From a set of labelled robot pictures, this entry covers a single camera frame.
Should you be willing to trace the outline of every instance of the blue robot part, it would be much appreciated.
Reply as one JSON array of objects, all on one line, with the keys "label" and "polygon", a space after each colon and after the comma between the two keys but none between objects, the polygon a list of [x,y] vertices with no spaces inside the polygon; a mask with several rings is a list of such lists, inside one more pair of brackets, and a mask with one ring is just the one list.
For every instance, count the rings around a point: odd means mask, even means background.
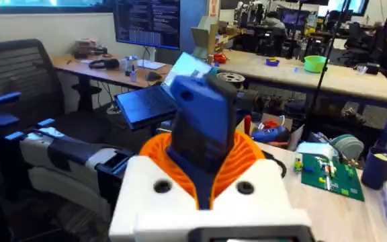
[{"label": "blue robot part", "polygon": [[289,131],[284,126],[267,128],[252,134],[252,139],[260,143],[283,142],[289,140]]},{"label": "blue robot part", "polygon": [[195,184],[200,209],[208,209],[214,178],[234,145],[237,90],[208,74],[177,76],[170,92],[178,113],[167,153]]}]

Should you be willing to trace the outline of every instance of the headphones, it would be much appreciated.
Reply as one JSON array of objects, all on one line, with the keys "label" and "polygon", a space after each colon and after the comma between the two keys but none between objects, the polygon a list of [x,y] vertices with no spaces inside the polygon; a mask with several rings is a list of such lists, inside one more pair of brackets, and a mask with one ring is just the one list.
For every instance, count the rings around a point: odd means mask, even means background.
[{"label": "headphones", "polygon": [[117,59],[108,60],[94,60],[89,63],[90,69],[115,69],[119,67],[119,61]]}]

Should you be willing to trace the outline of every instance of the open laptop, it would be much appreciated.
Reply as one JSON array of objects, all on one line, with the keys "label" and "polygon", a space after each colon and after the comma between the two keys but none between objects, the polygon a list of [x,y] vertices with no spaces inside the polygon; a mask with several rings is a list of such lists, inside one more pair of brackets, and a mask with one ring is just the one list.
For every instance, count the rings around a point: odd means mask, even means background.
[{"label": "open laptop", "polygon": [[178,75],[202,77],[211,69],[209,64],[184,52],[161,85],[119,94],[116,103],[132,130],[166,121],[177,111],[170,93],[174,78]]}]

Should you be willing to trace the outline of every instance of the blue cup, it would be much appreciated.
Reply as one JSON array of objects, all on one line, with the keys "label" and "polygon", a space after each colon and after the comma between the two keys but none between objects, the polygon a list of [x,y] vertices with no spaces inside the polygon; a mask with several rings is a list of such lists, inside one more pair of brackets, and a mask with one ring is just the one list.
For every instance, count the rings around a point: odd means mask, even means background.
[{"label": "blue cup", "polygon": [[362,183],[372,189],[379,190],[387,181],[387,150],[370,148],[363,169]]}]

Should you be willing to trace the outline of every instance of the blue container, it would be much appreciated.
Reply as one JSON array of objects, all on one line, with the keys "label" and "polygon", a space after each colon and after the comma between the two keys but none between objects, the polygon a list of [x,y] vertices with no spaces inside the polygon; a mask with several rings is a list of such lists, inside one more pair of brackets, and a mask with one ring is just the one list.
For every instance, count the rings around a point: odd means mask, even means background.
[{"label": "blue container", "polygon": [[387,181],[387,161],[378,158],[376,154],[385,154],[387,156],[387,150],[375,147],[370,149],[361,181],[365,186],[379,190]]},{"label": "blue container", "polygon": [[267,66],[270,66],[270,67],[276,67],[276,66],[279,65],[279,63],[280,63],[280,60],[271,61],[271,60],[269,60],[269,59],[267,59],[267,61],[265,62],[265,64],[266,64]]}]

